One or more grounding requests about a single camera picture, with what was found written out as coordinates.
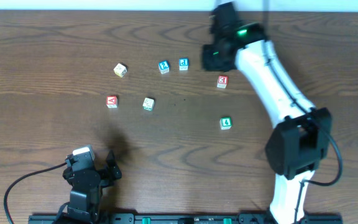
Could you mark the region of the red letter A block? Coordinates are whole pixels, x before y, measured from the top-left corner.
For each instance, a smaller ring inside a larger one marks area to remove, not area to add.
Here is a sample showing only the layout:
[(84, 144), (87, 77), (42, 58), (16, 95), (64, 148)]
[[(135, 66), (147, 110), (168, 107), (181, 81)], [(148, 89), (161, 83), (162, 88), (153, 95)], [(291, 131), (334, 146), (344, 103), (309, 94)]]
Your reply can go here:
[(106, 97), (106, 106), (108, 108), (117, 108), (117, 96), (107, 96)]

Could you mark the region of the green picture wooden block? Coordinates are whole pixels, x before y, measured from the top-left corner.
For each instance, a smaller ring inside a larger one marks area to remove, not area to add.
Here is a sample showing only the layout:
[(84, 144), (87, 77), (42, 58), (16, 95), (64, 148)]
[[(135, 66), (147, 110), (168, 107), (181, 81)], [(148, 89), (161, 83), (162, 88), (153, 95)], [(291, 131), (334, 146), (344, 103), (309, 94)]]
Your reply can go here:
[(148, 110), (148, 111), (152, 111), (154, 108), (154, 104), (155, 104), (155, 100), (152, 98), (145, 98), (144, 102), (142, 104), (143, 109)]

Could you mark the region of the blue number 2 block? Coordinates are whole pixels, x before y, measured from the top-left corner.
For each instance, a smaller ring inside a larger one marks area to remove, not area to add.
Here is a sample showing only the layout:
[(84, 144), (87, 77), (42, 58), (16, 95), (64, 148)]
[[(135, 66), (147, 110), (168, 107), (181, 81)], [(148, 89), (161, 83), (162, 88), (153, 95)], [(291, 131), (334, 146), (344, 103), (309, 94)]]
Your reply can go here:
[(159, 69), (160, 73), (163, 75), (170, 71), (170, 65), (166, 60), (164, 60), (164, 61), (161, 61), (158, 63), (158, 69)]

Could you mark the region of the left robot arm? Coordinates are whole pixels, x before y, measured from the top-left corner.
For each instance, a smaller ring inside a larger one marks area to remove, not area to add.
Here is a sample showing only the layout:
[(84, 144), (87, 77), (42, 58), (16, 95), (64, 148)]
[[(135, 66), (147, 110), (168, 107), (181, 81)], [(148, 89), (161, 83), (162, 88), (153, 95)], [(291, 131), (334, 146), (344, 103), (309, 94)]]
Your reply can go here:
[(99, 170), (94, 166), (90, 151), (70, 154), (65, 162), (63, 178), (71, 185), (67, 216), (83, 223), (96, 223), (103, 189), (122, 177), (114, 153), (109, 152), (106, 165)]

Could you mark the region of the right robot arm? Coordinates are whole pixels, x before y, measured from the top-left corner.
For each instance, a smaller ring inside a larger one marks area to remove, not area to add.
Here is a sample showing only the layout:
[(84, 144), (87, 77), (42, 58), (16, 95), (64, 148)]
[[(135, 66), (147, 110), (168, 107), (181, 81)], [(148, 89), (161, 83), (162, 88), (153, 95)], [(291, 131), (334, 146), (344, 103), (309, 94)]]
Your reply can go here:
[(211, 12), (213, 42), (203, 46), (207, 71), (240, 71), (263, 103), (273, 132), (265, 154), (275, 173), (273, 200), (265, 215), (245, 214), (240, 223), (341, 223), (339, 215), (307, 214), (303, 210), (312, 177), (334, 145), (332, 118), (317, 109), (296, 87), (280, 63), (273, 42), (259, 23), (245, 24), (233, 2)]

